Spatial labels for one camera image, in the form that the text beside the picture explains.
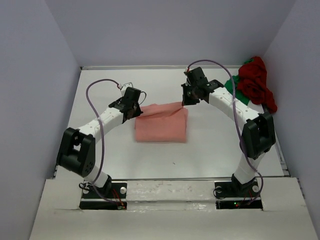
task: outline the white backdrop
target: white backdrop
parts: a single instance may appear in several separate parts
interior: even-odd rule
[[[80,69],[44,0],[0,1],[0,29],[0,238],[27,240]]]
[[[290,173],[298,177],[320,238],[320,1],[298,0],[264,55],[274,115]]]
[[[241,65],[263,55],[295,0],[46,0],[81,66]]]

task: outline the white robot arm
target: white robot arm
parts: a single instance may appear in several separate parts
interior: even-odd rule
[[[235,120],[233,96],[223,84],[217,80],[209,82],[201,67],[184,74],[187,81],[182,85],[183,105],[195,105],[200,100],[205,100],[233,121]],[[238,126],[242,131],[248,160],[257,169],[265,153],[276,143],[273,118],[268,112],[261,114],[238,100],[236,100],[235,106]],[[242,154],[240,163],[231,177],[232,191],[236,195],[248,191],[255,180],[255,173],[247,163],[245,155]]]
[[[133,88],[131,83],[127,83],[122,87],[121,94],[121,98],[111,103],[99,115],[104,135],[126,120],[142,114],[138,103],[140,90]],[[78,129],[67,128],[62,136],[57,164],[92,183],[100,169],[100,166],[96,165],[95,150],[96,142],[100,139],[101,129],[97,118]],[[107,193],[111,187],[111,177],[101,171],[94,185],[99,188],[102,194]]]

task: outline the folded towel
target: folded towel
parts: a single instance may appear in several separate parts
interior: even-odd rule
[[[151,104],[141,107],[143,114],[135,119],[135,140],[137,142],[179,142],[187,141],[188,110],[181,102]]]

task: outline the green cloth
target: green cloth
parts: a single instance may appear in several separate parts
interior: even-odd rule
[[[253,58],[250,58],[249,60],[245,61],[245,62],[243,63],[243,65],[248,64],[248,63],[251,63],[251,62],[253,62],[253,61],[254,61],[254,59],[253,59]]]
[[[235,97],[240,100],[242,103],[244,103],[245,105],[248,105],[250,99],[247,98],[243,93],[242,91],[240,90],[237,90],[237,86],[238,86],[238,83],[240,82],[240,77],[237,75],[237,76],[232,76],[233,79],[234,79],[234,84],[235,84]],[[232,94],[233,90],[232,90],[232,82],[231,82],[231,79],[229,79],[228,81],[226,81],[224,87],[228,90],[229,93]]]

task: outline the red rose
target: red rose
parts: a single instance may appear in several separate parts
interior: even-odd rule
[[[267,70],[264,61],[258,56],[254,56],[252,61],[239,68],[239,77],[241,79],[259,78],[261,83],[267,83]]]
[[[243,79],[238,83],[237,89],[243,92],[253,104],[259,105],[265,102],[266,95],[265,89],[261,88],[260,84],[257,84],[257,79]]]

